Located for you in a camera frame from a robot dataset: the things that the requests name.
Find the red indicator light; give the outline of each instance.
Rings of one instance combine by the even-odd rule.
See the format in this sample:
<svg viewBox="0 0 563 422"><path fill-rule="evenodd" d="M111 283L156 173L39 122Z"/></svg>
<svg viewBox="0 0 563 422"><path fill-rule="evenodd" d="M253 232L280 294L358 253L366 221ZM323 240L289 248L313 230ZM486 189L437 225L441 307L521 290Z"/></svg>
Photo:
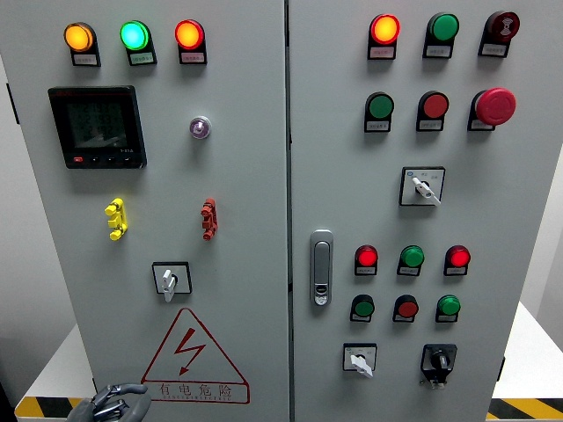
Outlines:
<svg viewBox="0 0 563 422"><path fill-rule="evenodd" d="M401 25L393 15L379 15L371 23L371 38L379 44L388 45L397 40Z"/></svg>
<svg viewBox="0 0 563 422"><path fill-rule="evenodd" d="M440 94L433 94L424 102L424 113L431 119L442 117L449 107L448 99Z"/></svg>
<svg viewBox="0 0 563 422"><path fill-rule="evenodd" d="M447 260L456 268L467 266L472 256L465 246L456 245L448 249Z"/></svg>
<svg viewBox="0 0 563 422"><path fill-rule="evenodd" d="M520 19L512 11L497 11L486 22L486 30L498 42L509 42L520 29Z"/></svg>
<svg viewBox="0 0 563 422"><path fill-rule="evenodd" d="M195 20L183 20L176 25L176 41L186 50L194 50L201 45L205 34L201 25Z"/></svg>
<svg viewBox="0 0 563 422"><path fill-rule="evenodd" d="M377 250L366 244L355 252L355 258L361 266L374 266L377 262Z"/></svg>
<svg viewBox="0 0 563 422"><path fill-rule="evenodd" d="M506 88L492 88L477 100L475 113L483 123L498 126L506 123L516 110L516 97Z"/></svg>
<svg viewBox="0 0 563 422"><path fill-rule="evenodd" d="M412 318L419 312L419 305L415 302L405 302L398 307L398 314L403 318Z"/></svg>

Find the orange indicator light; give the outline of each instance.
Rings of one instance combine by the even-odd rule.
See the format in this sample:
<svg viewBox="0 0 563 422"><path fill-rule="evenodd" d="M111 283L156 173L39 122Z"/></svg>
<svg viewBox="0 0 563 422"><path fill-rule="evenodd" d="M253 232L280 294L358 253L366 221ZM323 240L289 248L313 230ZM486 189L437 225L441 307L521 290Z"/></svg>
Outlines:
<svg viewBox="0 0 563 422"><path fill-rule="evenodd" d="M400 23L393 15L379 15L371 24L371 37L379 44L392 44L397 40Z"/></svg>
<svg viewBox="0 0 563 422"><path fill-rule="evenodd" d="M193 50L201 45L205 35L203 28L194 20L183 20L176 25L176 41L186 50Z"/></svg>
<svg viewBox="0 0 563 422"><path fill-rule="evenodd" d="M93 30L82 22L70 24L64 30L64 40L71 50L82 53L89 50L94 42Z"/></svg>

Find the gray metal panel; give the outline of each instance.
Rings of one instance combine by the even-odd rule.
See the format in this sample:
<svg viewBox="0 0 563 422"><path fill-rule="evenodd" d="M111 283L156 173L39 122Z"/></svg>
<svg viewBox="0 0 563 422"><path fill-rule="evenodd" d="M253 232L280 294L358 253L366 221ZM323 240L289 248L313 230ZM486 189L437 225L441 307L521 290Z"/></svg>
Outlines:
<svg viewBox="0 0 563 422"><path fill-rule="evenodd" d="M189 307L250 384L250 405L153 403L148 421L289 418L283 13L277 0L0 4L4 64L96 383L140 381ZM206 31L206 67L178 64L185 18ZM119 30L130 19L150 28L158 65L129 67ZM62 33L77 21L98 35L100 69L71 66ZM67 170L48 88L116 84L136 88L147 168ZM205 141L187 131L197 115L213 124ZM104 208L116 196L130 228L113 243ZM207 197L219 221L209 243ZM150 266L184 260L194 292L166 304ZM213 368L209 356L195 362Z"/></svg>
<svg viewBox="0 0 563 422"><path fill-rule="evenodd" d="M520 33L508 58L478 58L489 15L513 10ZM428 20L439 11L460 20L451 60L422 60ZM296 421L483 420L536 238L560 140L563 72L561 2L351 2L318 7L294 0L290 13L294 340ZM397 60L366 60L371 20L395 14L402 25ZM518 98L515 116L492 133L467 133L473 96L505 86ZM441 133L416 133L426 91L450 99ZM395 101L387 135L364 134L369 94ZM446 168L442 206L398 207L404 166ZM309 238L334 234L333 300L309 301ZM354 276L354 253L373 244L375 278ZM426 252L421 276L396 275L409 244ZM469 274L444 278L454 244L472 253ZM358 294L374 298L370 324L351 323ZM397 297L414 295L414 324L391 321ZM457 295L459 322L436 324L442 295ZM341 368L342 344L376 342L373 380ZM430 390L420 358L426 343L454 343L457 360L445 390Z"/></svg>

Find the red push button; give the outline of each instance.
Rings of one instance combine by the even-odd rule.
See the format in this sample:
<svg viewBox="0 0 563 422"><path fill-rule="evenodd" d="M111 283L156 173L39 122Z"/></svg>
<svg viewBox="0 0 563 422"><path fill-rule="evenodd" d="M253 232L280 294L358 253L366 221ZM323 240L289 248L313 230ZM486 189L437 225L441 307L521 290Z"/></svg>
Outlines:
<svg viewBox="0 0 563 422"><path fill-rule="evenodd" d="M498 126L510 120L516 110L516 97L506 88L492 88L477 100L475 113L483 123Z"/></svg>
<svg viewBox="0 0 563 422"><path fill-rule="evenodd" d="M424 113L431 119L438 119L448 111L448 99L440 94L432 94L424 101Z"/></svg>
<svg viewBox="0 0 563 422"><path fill-rule="evenodd" d="M403 318L412 318L419 311L419 305L415 302L405 302L398 307L398 314Z"/></svg>
<svg viewBox="0 0 563 422"><path fill-rule="evenodd" d="M497 42L509 42L520 29L520 19L513 11L497 11L485 24L490 37Z"/></svg>

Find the red warning triangle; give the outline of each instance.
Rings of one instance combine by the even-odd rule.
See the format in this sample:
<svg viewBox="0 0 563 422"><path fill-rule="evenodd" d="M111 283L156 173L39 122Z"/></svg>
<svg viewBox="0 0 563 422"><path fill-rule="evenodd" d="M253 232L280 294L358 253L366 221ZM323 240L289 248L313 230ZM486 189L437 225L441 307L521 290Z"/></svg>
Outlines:
<svg viewBox="0 0 563 422"><path fill-rule="evenodd" d="M250 403L248 382L189 308L179 311L141 382L153 401Z"/></svg>

